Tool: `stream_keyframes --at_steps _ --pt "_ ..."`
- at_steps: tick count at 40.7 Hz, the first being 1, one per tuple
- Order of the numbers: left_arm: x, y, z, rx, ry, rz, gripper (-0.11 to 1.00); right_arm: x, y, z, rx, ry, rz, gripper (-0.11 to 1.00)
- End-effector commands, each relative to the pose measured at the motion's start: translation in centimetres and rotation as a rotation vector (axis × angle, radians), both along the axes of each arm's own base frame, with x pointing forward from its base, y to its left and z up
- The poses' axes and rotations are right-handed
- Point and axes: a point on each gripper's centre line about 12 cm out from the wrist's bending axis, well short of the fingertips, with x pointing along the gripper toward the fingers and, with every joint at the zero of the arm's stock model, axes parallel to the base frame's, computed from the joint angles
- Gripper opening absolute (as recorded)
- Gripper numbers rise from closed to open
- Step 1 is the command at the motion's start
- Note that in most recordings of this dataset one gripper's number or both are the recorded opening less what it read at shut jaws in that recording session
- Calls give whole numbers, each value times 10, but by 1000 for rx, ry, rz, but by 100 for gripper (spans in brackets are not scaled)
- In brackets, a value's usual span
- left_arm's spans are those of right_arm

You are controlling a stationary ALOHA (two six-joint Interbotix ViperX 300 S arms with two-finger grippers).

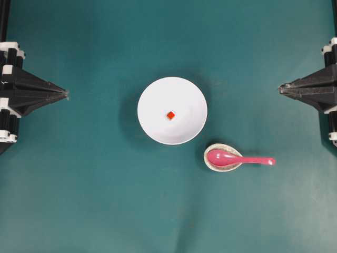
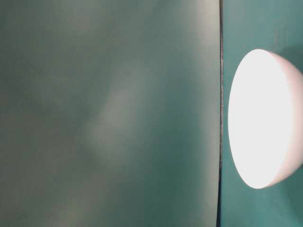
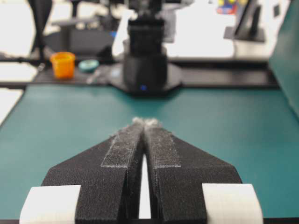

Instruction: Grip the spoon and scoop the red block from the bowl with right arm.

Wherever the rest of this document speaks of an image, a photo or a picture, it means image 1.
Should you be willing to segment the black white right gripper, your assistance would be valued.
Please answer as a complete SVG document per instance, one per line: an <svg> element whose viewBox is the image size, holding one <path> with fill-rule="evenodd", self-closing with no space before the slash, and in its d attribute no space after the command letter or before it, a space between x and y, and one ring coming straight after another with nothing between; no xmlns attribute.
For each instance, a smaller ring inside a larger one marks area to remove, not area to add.
<svg viewBox="0 0 337 253"><path fill-rule="evenodd" d="M281 95L308 104L320 112L321 129L336 147L336 37L321 49L324 68L279 86Z"/></svg>

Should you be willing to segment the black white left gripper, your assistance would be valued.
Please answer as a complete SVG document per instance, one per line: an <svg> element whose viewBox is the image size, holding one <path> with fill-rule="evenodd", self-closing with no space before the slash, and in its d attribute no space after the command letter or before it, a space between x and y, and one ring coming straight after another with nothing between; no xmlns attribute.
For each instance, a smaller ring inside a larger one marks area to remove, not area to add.
<svg viewBox="0 0 337 253"><path fill-rule="evenodd" d="M1 143L17 142L22 116L68 98L65 89L24 71L24 59L25 52L17 42L1 42ZM10 74L10 82L17 86L42 91L14 91L5 95L5 91L13 88L5 81L5 74Z"/></svg>

